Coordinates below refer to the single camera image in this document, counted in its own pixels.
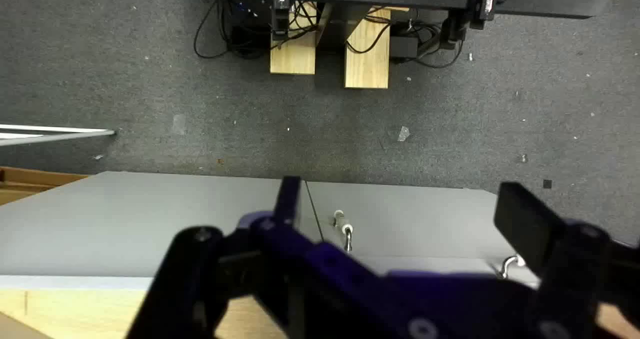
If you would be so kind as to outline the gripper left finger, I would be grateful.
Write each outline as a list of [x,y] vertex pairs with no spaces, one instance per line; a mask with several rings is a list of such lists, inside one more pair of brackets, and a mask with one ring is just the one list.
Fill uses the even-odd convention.
[[155,274],[126,339],[217,339],[231,300],[252,296],[288,339],[320,339],[325,309],[304,254],[313,243],[294,226],[302,180],[282,179],[274,210],[250,213],[229,235],[181,230]]

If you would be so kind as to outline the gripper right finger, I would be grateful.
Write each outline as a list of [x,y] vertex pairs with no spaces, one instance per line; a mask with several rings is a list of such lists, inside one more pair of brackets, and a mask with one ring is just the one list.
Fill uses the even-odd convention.
[[614,339],[597,325],[602,303],[640,332],[639,246],[560,217],[519,182],[500,185],[494,225],[539,279],[526,315],[535,336]]

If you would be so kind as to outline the grey cabinet with open drawer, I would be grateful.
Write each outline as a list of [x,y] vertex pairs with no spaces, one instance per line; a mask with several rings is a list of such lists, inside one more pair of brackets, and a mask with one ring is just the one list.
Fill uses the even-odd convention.
[[103,172],[0,206],[0,275],[155,275],[187,227],[230,234],[278,179]]

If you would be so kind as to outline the grey drawer with wooden inside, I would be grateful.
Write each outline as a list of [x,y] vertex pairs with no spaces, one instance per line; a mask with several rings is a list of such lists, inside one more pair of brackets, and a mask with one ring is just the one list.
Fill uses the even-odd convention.
[[[0,274],[0,313],[53,339],[123,339],[150,277]],[[251,296],[230,301],[218,339],[286,339]]]

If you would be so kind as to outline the wooden board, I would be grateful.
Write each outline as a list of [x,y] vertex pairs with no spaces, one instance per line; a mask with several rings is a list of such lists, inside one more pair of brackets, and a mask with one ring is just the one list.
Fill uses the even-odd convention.
[[89,177],[78,173],[0,166],[0,206]]

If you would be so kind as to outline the white metal bar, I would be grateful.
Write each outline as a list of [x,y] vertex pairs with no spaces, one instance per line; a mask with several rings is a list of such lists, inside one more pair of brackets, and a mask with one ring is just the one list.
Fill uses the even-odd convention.
[[106,137],[115,134],[116,131],[111,129],[0,124],[0,147]]

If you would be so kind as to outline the black power brick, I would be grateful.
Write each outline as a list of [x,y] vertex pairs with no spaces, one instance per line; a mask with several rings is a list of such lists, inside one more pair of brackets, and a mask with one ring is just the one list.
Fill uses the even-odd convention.
[[390,59],[416,59],[418,57],[419,39],[415,36],[391,36]]

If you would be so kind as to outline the black clamp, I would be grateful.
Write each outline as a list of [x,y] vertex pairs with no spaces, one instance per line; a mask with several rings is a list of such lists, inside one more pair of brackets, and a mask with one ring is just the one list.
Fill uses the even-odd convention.
[[270,30],[272,40],[284,42],[290,31],[290,0],[272,0],[270,7]]
[[467,29],[484,29],[494,19],[496,8],[507,0],[467,0],[463,9],[450,9],[439,32],[439,48],[454,50],[466,40]]

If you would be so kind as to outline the wooden block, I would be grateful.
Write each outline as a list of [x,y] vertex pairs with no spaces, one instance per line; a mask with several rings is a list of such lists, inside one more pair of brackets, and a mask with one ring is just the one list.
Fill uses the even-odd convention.
[[350,34],[345,48],[345,88],[388,88],[391,16],[388,8],[372,7]]
[[314,1],[295,1],[288,18],[288,38],[270,44],[271,74],[313,75],[319,10]]

